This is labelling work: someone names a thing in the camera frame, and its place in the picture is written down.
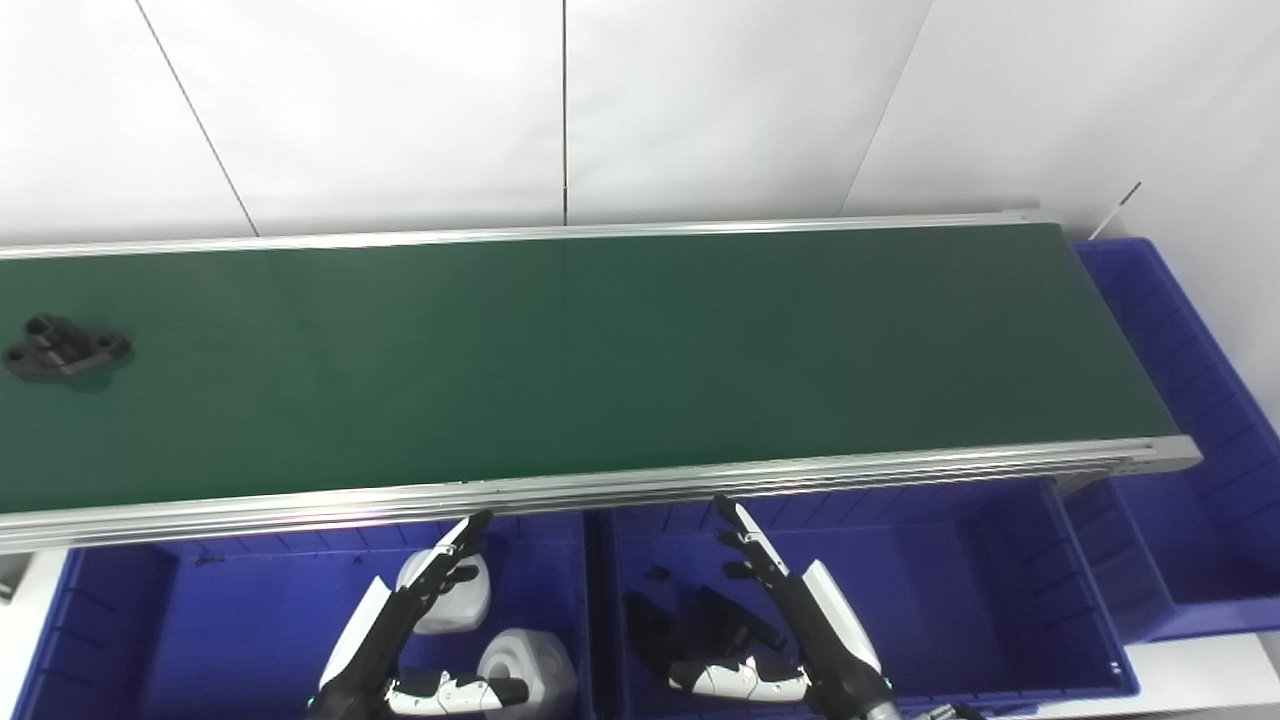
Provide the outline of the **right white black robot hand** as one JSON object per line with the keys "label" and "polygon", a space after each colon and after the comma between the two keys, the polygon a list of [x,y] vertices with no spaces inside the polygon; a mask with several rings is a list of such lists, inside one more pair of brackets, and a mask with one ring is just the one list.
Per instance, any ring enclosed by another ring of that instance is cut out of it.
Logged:
{"label": "right white black robot hand", "polygon": [[724,574],[764,588],[800,655],[792,665],[756,656],[678,661],[666,675],[668,685],[759,705],[805,703],[824,719],[899,719],[874,646],[827,566],[815,560],[805,571],[792,571],[744,505],[726,495],[712,503],[730,524],[717,539],[745,557],[726,565]]}

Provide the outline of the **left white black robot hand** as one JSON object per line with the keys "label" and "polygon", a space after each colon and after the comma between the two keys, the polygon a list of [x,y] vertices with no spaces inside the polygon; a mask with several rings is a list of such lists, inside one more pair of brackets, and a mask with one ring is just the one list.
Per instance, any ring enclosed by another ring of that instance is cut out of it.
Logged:
{"label": "left white black robot hand", "polygon": [[453,525],[396,588],[376,578],[326,661],[307,719],[444,717],[516,707],[531,700],[526,680],[428,671],[396,676],[413,628],[440,596],[477,575],[462,562],[483,548],[494,518],[485,509]]}

